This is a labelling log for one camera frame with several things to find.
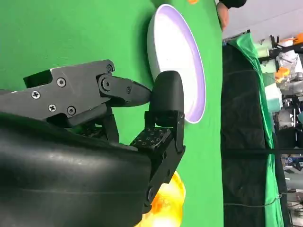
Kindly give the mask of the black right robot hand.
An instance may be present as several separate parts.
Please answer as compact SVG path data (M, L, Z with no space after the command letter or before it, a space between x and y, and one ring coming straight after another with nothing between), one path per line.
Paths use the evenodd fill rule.
M1 91L1 226L134 227L155 207L185 152L181 76L148 89L114 70L62 66Z

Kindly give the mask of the person's hand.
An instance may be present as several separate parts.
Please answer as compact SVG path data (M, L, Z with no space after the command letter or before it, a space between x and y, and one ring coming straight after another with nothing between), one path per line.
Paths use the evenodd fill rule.
M219 2L216 6L216 10L221 30L223 31L229 24L229 9L223 3Z

